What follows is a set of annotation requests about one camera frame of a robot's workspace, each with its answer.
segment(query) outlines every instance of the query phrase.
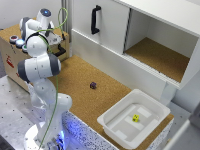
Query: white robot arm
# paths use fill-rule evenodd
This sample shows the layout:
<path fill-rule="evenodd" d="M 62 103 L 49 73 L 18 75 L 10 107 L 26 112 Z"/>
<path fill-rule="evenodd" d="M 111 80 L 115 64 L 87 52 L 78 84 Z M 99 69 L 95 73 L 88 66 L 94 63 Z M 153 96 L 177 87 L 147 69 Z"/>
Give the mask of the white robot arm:
<path fill-rule="evenodd" d="M 46 109 L 45 123 L 43 126 L 37 126 L 38 134 L 33 141 L 37 140 L 40 144 L 43 141 L 57 102 L 57 109 L 52 123 L 43 141 L 45 147 L 43 149 L 45 150 L 54 150 L 57 147 L 66 149 L 67 145 L 65 145 L 64 139 L 59 139 L 59 141 L 63 141 L 61 145 L 50 144 L 51 146 L 49 146 L 49 143 L 53 142 L 53 139 L 57 139 L 58 135 L 61 135 L 63 130 L 62 113 L 68 111 L 72 106 L 72 99 L 69 95 L 58 93 L 58 98 L 56 97 L 56 89 L 53 83 L 47 79 L 58 75 L 61 71 L 59 59 L 55 55 L 47 53 L 48 46 L 46 43 L 49 43 L 48 37 L 46 37 L 47 31 L 37 32 L 41 29 L 46 30 L 49 26 L 53 27 L 53 24 L 50 23 L 50 16 L 51 12 L 49 10 L 41 9 L 37 20 L 23 18 L 20 21 L 22 38 L 26 41 L 27 53 L 32 58 L 23 60 L 18 64 L 20 78 L 27 83 L 33 83 L 35 94 L 31 95 L 32 105 L 40 109 Z"/>

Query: yellow object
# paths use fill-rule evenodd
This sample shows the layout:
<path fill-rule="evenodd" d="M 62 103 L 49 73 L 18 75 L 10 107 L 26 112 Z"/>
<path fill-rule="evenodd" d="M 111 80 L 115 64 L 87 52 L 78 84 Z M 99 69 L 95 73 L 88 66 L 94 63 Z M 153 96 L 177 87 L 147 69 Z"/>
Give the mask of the yellow object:
<path fill-rule="evenodd" d="M 133 121 L 134 121 L 134 122 L 138 122 L 138 120 L 139 120 L 139 115 L 136 115 L 136 114 L 135 114 L 135 115 L 133 116 Z"/>

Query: green cable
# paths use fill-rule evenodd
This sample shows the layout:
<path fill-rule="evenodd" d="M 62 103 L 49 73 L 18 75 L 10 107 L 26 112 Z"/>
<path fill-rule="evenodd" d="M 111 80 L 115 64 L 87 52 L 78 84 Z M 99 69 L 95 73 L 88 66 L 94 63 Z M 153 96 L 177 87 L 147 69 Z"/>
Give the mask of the green cable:
<path fill-rule="evenodd" d="M 60 15 L 60 11 L 61 11 L 62 9 L 64 9 L 65 12 L 66 12 L 66 18 L 65 18 L 64 22 L 63 22 L 62 24 L 60 24 L 59 15 Z M 63 26 L 63 24 L 67 21 L 67 17 L 68 17 L 68 11 L 67 11 L 67 9 L 61 8 L 61 9 L 59 10 L 59 13 L 58 13 L 59 26 L 58 26 L 58 27 L 55 27 L 55 28 L 53 28 L 53 29 L 39 30 L 39 31 L 37 31 L 37 32 L 41 32 L 41 31 L 51 31 L 51 30 L 54 30 L 54 29 L 57 29 L 57 28 L 60 28 L 60 29 L 61 29 L 61 27 Z M 46 40 L 45 40 L 42 36 L 40 36 L 40 35 L 39 35 L 39 37 L 45 42 L 45 44 L 46 44 L 47 47 L 49 48 L 50 52 L 52 53 L 51 47 L 50 47 L 49 44 L 46 42 Z M 52 116 L 51 116 L 49 125 L 48 125 L 48 127 L 47 127 L 47 130 L 46 130 L 46 132 L 45 132 L 45 134 L 44 134 L 44 137 L 43 137 L 43 139 L 42 139 L 42 142 L 41 142 L 41 144 L 40 144 L 38 150 L 40 150 L 40 148 L 41 148 L 41 146 L 42 146 L 42 144 L 43 144 L 43 142 L 44 142 L 44 139 L 45 139 L 45 137 L 46 137 L 46 134 L 47 134 L 47 132 L 48 132 L 48 130 L 49 130 L 49 127 L 50 127 L 50 125 L 51 125 L 51 122 L 52 122 L 52 120 L 53 120 L 53 116 L 54 116 L 54 114 L 55 114 L 56 107 L 57 107 L 57 101 L 58 101 L 58 76 L 56 75 L 56 103 L 55 103 L 55 107 L 54 107 L 54 110 L 53 110 L 53 113 L 52 113 Z"/>

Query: dark purple object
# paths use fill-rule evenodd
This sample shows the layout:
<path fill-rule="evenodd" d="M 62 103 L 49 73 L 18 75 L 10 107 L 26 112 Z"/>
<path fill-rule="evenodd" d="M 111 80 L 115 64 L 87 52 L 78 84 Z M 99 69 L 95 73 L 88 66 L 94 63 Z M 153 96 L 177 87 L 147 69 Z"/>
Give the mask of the dark purple object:
<path fill-rule="evenodd" d="M 92 82 L 92 83 L 90 84 L 90 88 L 91 88 L 91 89 L 96 89 L 96 88 L 97 88 L 97 84 L 96 84 L 95 82 Z"/>

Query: brown box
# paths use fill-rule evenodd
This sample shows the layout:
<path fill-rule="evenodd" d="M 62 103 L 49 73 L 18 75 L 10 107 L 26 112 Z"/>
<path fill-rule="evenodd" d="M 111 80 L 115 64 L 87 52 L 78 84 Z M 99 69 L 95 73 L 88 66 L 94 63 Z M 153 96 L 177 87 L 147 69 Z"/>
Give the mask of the brown box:
<path fill-rule="evenodd" d="M 54 30 L 55 34 L 61 36 L 59 29 Z M 5 67 L 6 74 L 17 82 L 21 87 L 28 91 L 26 83 L 19 77 L 17 73 L 17 65 L 20 61 L 29 59 L 30 56 L 23 53 L 21 49 L 16 48 L 15 45 L 9 43 L 9 38 L 12 35 L 17 35 L 21 38 L 19 25 L 12 26 L 10 28 L 0 31 L 0 51 Z M 66 50 L 66 53 L 59 56 L 59 60 L 63 61 L 69 57 L 69 35 L 64 33 L 66 40 L 61 42 L 61 46 Z M 51 46 L 53 53 L 58 52 L 58 45 Z"/>

